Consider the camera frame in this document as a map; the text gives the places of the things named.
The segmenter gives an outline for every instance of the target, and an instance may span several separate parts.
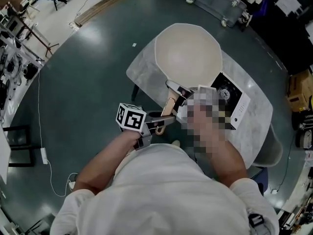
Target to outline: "white cable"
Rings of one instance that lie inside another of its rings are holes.
[[[38,74],[38,119],[39,119],[39,133],[40,133],[41,148],[43,148],[43,138],[42,138],[42,136],[41,136],[41,125],[40,125],[39,92],[40,92],[40,71],[39,71],[39,74]],[[78,175],[78,173],[73,172],[73,173],[71,173],[71,174],[68,176],[68,178],[67,178],[67,183],[66,183],[66,185],[65,185],[65,193],[64,193],[64,195],[59,195],[59,194],[56,193],[56,191],[55,191],[54,188],[53,188],[53,185],[52,185],[52,166],[51,166],[51,163],[50,163],[50,161],[49,161],[48,159],[47,159],[47,161],[48,161],[48,164],[49,164],[49,166],[50,166],[50,172],[51,172],[51,174],[50,174],[50,184],[51,184],[51,188],[52,188],[52,190],[53,190],[53,192],[54,192],[55,195],[57,195],[57,196],[59,196],[59,197],[65,197],[65,196],[67,195],[67,185],[68,185],[70,176],[71,176],[71,175]]]
[[[51,184],[51,188],[52,188],[52,190],[53,190],[53,192],[54,192],[55,195],[57,195],[57,196],[59,196],[59,197],[65,197],[65,196],[67,195],[67,185],[68,185],[68,181],[69,181],[70,176],[71,176],[71,175],[78,175],[78,173],[73,172],[73,173],[71,173],[71,174],[68,176],[68,178],[67,178],[67,183],[66,183],[66,185],[65,185],[65,193],[64,193],[64,195],[59,195],[59,194],[57,194],[57,193],[55,192],[55,190],[54,190],[54,188],[53,188],[53,185],[52,185],[52,167],[51,167],[50,161],[49,161],[49,160],[47,160],[47,161],[48,161],[48,164],[50,165],[50,171],[51,171],[51,174],[50,174],[50,184]]]
[[[84,6],[86,5],[86,2],[87,2],[87,1],[88,1],[88,0],[86,0],[85,3],[84,3],[84,5],[77,11],[76,16],[75,16],[75,19],[76,19],[78,16],[81,15],[81,13],[79,13],[79,12],[82,10],[82,8],[84,8]]]
[[[40,71],[38,71],[38,119],[39,119],[39,134],[40,134],[40,144],[43,148],[43,138],[41,136],[41,125],[40,125],[40,112],[39,112],[39,91],[40,91]]]

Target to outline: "wooden handle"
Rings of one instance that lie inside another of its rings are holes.
[[[174,92],[172,89],[169,89],[168,92],[168,99],[166,101],[166,104],[163,108],[162,114],[161,116],[169,116],[172,113],[172,110],[174,108],[174,105],[176,103],[176,100],[178,99],[179,95]],[[165,130],[165,126],[161,127],[161,128],[156,128],[156,134],[157,135],[162,135],[164,133]]]

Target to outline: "white floor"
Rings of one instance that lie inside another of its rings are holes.
[[[75,33],[69,24],[74,21],[78,11],[81,9],[79,13],[83,13],[99,1],[69,0],[66,5],[58,2],[58,11],[56,11],[53,1],[39,0],[33,6],[40,12],[31,8],[29,11],[32,21],[38,23],[37,28],[51,42],[51,45],[59,43],[61,46],[69,36]],[[35,37],[31,37],[25,44],[40,57],[45,57],[45,48]],[[59,46],[54,47],[52,52],[56,51]]]

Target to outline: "wooden board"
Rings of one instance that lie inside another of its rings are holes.
[[[74,20],[74,22],[77,24],[78,27],[81,27],[95,15],[97,15],[102,10],[104,10],[105,8],[109,7],[110,5],[114,4],[117,1],[119,0],[102,0],[99,3],[95,4],[93,7],[91,7],[90,9],[88,9],[87,11],[85,11],[79,17],[77,17]]]

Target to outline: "white box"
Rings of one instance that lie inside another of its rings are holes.
[[[248,109],[250,98],[223,72],[215,78],[211,87],[216,88],[219,96],[225,100],[225,104],[231,112],[231,126],[236,130]]]
[[[115,120],[123,129],[141,132],[146,115],[135,105],[120,103]]]

